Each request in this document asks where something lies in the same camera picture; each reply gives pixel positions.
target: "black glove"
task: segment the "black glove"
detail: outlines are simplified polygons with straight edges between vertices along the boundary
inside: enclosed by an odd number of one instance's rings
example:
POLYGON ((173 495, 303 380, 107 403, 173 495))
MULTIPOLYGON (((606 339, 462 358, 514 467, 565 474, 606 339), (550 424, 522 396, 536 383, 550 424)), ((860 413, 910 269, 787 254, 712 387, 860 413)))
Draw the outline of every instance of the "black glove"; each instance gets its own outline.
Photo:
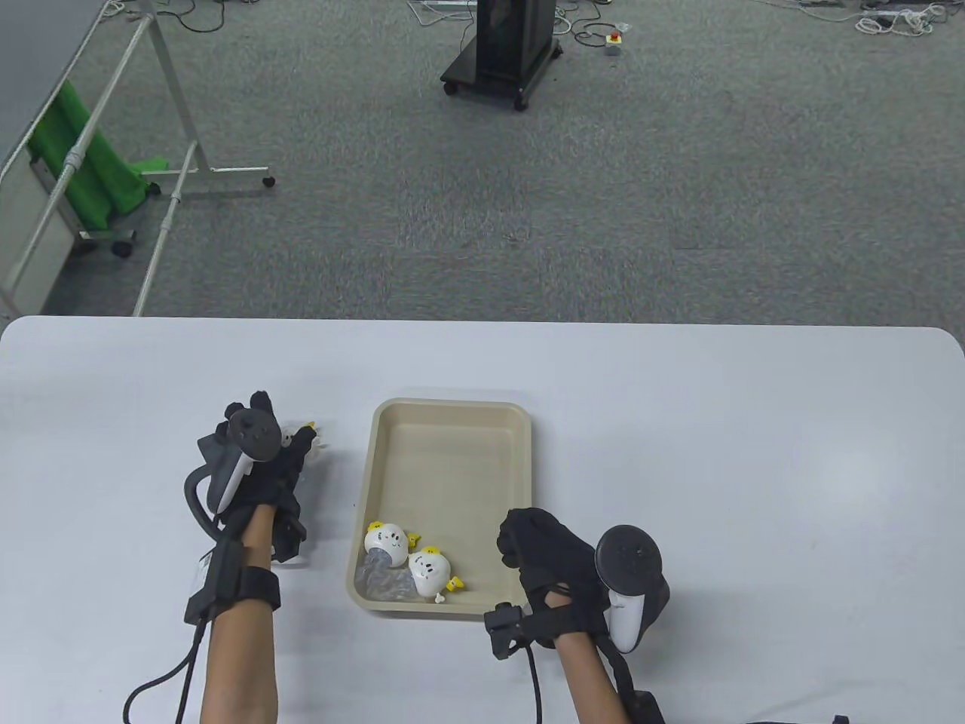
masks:
MULTIPOLYGON (((596 573, 594 548, 540 508, 511 510, 499 526, 496 546, 503 563, 519 569, 519 582, 533 613, 548 609, 550 591, 568 596, 570 613, 581 630, 605 632, 603 612, 610 599, 596 573)), ((539 639, 543 646, 551 640, 539 639)))
MULTIPOLYGON (((288 447, 282 447, 278 421, 267 393, 256 392, 251 396, 250 405, 252 410, 270 416, 270 421, 261 416, 259 419, 265 424, 254 430, 254 433, 260 432, 262 437, 269 438, 270 442, 258 450, 256 459, 261 461, 255 462, 251 472, 241 479, 231 502, 218 518, 239 535, 247 527, 255 508, 262 504, 274 506, 277 510, 272 540, 274 558, 286 561, 298 554, 298 546, 305 540, 305 528, 298 520, 301 506, 294 496, 294 489, 305 464, 305 456, 312 449, 312 441, 317 433, 306 425, 292 436, 288 447), (278 441, 277 447, 273 444, 275 439, 278 441)), ((217 426, 214 433, 218 442, 225 443, 230 439, 238 442, 235 438, 240 432, 238 425, 233 425, 233 420, 243 416, 245 410, 242 403, 228 405, 225 421, 217 426)), ((254 443, 256 448, 259 448, 259 443, 254 443)))

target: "white toy figure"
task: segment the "white toy figure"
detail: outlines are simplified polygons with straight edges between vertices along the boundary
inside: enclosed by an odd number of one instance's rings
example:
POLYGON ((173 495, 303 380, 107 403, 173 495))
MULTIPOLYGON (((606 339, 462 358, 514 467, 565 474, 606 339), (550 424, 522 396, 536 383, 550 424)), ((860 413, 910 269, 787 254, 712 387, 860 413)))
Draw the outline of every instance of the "white toy figure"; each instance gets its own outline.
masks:
POLYGON ((416 591, 424 599, 434 597, 436 603, 442 603, 446 597, 443 590, 456 591, 465 588, 465 584, 452 575, 453 569, 446 557, 438 548, 428 546, 409 556, 409 571, 416 584, 416 591))
POLYGON ((409 548, 415 547, 419 538, 415 533, 405 535, 405 531, 395 523, 383 523, 377 520, 369 525, 369 531, 365 534, 365 552, 368 553, 373 548, 384 550, 389 554, 389 567, 398 568, 405 563, 409 548))

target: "gray carpet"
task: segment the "gray carpet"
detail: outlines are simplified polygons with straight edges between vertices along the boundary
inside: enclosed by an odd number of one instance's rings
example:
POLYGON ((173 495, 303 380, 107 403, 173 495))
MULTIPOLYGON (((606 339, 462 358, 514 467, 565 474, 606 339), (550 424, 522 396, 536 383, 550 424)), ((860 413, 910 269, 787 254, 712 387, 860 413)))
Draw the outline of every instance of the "gray carpet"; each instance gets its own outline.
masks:
MULTIPOLYGON (((163 27, 212 161, 278 185, 189 196, 148 314, 965 334, 965 13, 876 38, 749 0, 616 0, 622 57, 566 38, 517 114, 444 96, 462 24, 420 28, 402 0, 226 10, 213 35, 163 27)), ((131 30, 98 30, 84 97, 131 30)), ((117 98, 120 152, 181 158, 147 45, 117 98)), ((150 251, 71 260, 49 312, 129 313, 150 251)))

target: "green cloth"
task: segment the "green cloth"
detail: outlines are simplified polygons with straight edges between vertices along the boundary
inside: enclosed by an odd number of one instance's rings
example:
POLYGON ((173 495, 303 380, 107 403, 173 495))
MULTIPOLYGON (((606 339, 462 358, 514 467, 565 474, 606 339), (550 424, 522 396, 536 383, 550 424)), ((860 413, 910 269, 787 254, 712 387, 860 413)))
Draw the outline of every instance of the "green cloth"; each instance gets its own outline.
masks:
MULTIPOLYGON (((90 113, 73 86, 64 83, 37 124, 28 144, 30 152, 42 158, 54 176, 60 176, 64 159, 88 118, 90 113)), ((167 168, 167 162, 153 159, 133 166, 124 163, 98 131, 84 163, 70 180, 67 198, 85 229, 101 231, 108 228, 114 216, 131 213, 144 203, 148 183, 141 172, 157 168, 167 168)))

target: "white cable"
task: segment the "white cable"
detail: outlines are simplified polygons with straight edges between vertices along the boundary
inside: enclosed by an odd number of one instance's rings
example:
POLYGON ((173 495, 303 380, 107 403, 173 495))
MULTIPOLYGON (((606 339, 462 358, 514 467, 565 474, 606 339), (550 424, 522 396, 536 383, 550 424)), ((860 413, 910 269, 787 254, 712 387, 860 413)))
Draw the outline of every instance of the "white cable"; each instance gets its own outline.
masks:
POLYGON ((858 20, 855 28, 866 35, 885 35, 893 33, 903 35, 906 38, 917 38, 918 36, 928 35, 935 27, 934 22, 944 22, 948 16, 948 10, 944 5, 932 3, 924 10, 904 9, 899 11, 868 11, 865 17, 858 20), (886 25, 878 18, 889 18, 892 22, 886 25), (898 27, 899 21, 908 27, 904 30, 898 27))
POLYGON ((566 35, 572 29, 572 21, 566 17, 566 12, 558 5, 556 7, 556 20, 553 22, 553 35, 566 35), (557 30, 557 25, 563 25, 563 29, 557 30))
POLYGON ((808 17, 813 17, 824 22, 847 22, 854 18, 859 18, 855 24, 855 29, 866 35, 885 35, 893 33, 907 38, 917 38, 928 35, 934 28, 935 22, 945 22, 948 19, 948 9, 942 3, 932 3, 924 10, 864 10, 859 13, 831 17, 828 15, 815 13, 813 7, 802 4, 799 0, 754 0, 761 5, 769 5, 772 8, 783 10, 796 10, 804 13, 808 17), (889 18, 890 25, 883 23, 879 18, 889 18))
MULTIPOLYGON (((466 0, 467 8, 469 7, 470 2, 471 0, 466 0)), ((435 8, 433 8, 429 3, 427 3, 426 0, 408 0, 408 5, 409 5, 409 10, 412 11, 412 14, 416 16, 416 20, 418 20, 419 24, 424 28, 430 28, 433 25, 435 25, 437 22, 442 22, 443 20, 462 20, 464 22, 466 20, 472 19, 471 12, 441 13, 440 11, 437 11, 435 8), (416 11, 417 5, 428 10, 430 13, 436 15, 436 17, 434 17, 429 22, 425 22, 422 19, 422 17, 419 15, 419 13, 416 11)))
POLYGON ((115 15, 120 15, 125 10, 127 10, 127 6, 124 4, 124 0, 107 0, 107 5, 104 6, 104 12, 100 14, 100 19, 106 20, 115 15))

